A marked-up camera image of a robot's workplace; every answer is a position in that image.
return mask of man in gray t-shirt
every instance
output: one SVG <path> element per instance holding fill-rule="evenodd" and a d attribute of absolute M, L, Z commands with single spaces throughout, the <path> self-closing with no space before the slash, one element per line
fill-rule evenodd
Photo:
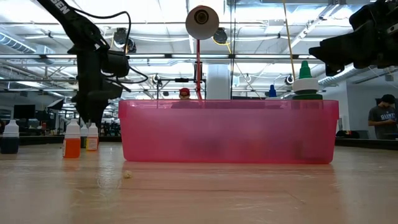
<path fill-rule="evenodd" d="M 395 102 L 393 95 L 384 95 L 381 102 L 369 111 L 368 125 L 374 126 L 377 139 L 395 139 L 388 134 L 398 133 L 396 109 L 392 106 Z"/>

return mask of workbench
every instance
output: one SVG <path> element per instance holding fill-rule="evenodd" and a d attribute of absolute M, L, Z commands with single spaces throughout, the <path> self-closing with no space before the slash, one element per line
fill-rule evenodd
<path fill-rule="evenodd" d="M 126 162 L 105 142 L 0 155 L 2 224 L 395 224 L 397 208 L 397 151 L 336 147 L 322 166 Z"/>

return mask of red cap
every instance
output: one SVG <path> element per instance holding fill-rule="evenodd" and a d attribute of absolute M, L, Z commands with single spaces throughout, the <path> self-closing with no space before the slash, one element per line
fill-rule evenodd
<path fill-rule="evenodd" d="M 188 96 L 191 95 L 191 93 L 190 93 L 188 88 L 181 88 L 180 89 L 180 95 L 181 95 L 181 93 L 186 93 Z"/>

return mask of green bottle cap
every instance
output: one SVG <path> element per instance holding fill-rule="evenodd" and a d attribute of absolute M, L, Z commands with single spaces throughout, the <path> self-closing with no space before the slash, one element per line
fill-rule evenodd
<path fill-rule="evenodd" d="M 299 79 L 302 78 L 312 78 L 311 76 L 311 69 L 308 66 L 308 61 L 303 61 L 301 63 L 301 68 L 300 68 L 300 76 L 298 77 Z"/>

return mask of translucent pink container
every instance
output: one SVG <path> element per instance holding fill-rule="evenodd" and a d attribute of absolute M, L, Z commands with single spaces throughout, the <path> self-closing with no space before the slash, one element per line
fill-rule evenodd
<path fill-rule="evenodd" d="M 338 102 L 124 100 L 119 118 L 127 161 L 328 164 Z"/>

